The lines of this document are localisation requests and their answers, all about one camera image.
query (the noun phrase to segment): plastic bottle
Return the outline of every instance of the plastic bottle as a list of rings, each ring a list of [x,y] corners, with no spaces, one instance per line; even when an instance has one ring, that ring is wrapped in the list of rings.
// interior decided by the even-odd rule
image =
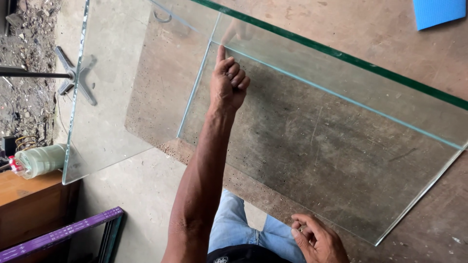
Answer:
[[[22,175],[26,179],[34,178],[63,168],[65,163],[65,144],[55,144],[46,147],[33,148],[26,151],[19,151],[15,158],[20,161],[25,168]]]

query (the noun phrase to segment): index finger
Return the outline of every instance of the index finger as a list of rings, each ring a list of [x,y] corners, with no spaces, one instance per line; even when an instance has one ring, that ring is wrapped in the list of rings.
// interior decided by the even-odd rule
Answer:
[[[226,48],[223,45],[219,45],[218,55],[216,56],[216,64],[226,59]]]
[[[315,216],[308,216],[304,214],[294,214],[291,216],[294,221],[299,221],[301,225],[307,225],[310,230],[314,233],[317,240],[320,240],[324,237],[327,230],[320,220],[318,220]]]

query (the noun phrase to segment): concrete floor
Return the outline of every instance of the concrete floor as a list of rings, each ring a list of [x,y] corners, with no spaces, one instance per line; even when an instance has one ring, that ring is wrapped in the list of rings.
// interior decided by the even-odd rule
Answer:
[[[121,71],[133,74],[139,60],[139,53],[135,53],[135,46],[141,46],[144,29],[148,19],[148,11],[151,5],[146,0],[133,1],[131,5],[119,1],[96,1],[104,5],[108,14],[100,11],[99,15],[107,19],[106,24],[101,25],[103,32],[115,32],[112,28],[118,28],[122,25],[122,14],[141,13],[139,19],[134,25],[129,21],[133,37],[118,39],[109,42],[109,45],[118,45],[118,49],[127,56],[124,63],[118,65]],[[56,45],[62,47],[68,54],[72,63],[76,64],[78,59],[78,50],[80,43],[81,24],[83,20],[84,1],[82,0],[64,0],[58,22],[56,26]],[[60,63],[57,61],[57,72],[63,72]],[[100,80],[107,80],[112,76],[107,71],[94,69],[94,74]],[[126,81],[132,78],[116,81],[112,87],[125,88]],[[122,111],[126,111],[130,92],[126,92],[128,97],[122,97],[122,93],[108,92],[106,96],[115,96],[115,100],[120,101]],[[63,96],[58,98],[55,143],[66,142],[72,96]],[[95,112],[91,110],[81,110],[79,118],[75,122],[92,118]],[[106,119],[112,119],[118,129],[123,127],[124,119],[122,114],[115,113],[115,116],[107,116]],[[122,140],[121,132],[112,132],[109,134],[109,140]],[[105,158],[105,153],[97,153],[93,158]],[[166,155],[162,151],[151,148],[139,153],[124,161],[113,164],[100,171],[94,172],[83,179],[80,191],[80,201],[77,213],[77,220],[102,212],[115,206],[120,206],[127,214],[127,220],[116,262],[155,262],[162,259],[164,249],[167,243],[168,220],[172,203],[174,201],[177,186],[185,170],[185,165],[179,163],[174,158]],[[254,206],[245,204],[247,218],[251,227],[261,230],[263,228],[266,214]],[[79,258],[89,252],[97,253],[101,241],[103,228],[97,228],[72,241],[70,259]]]

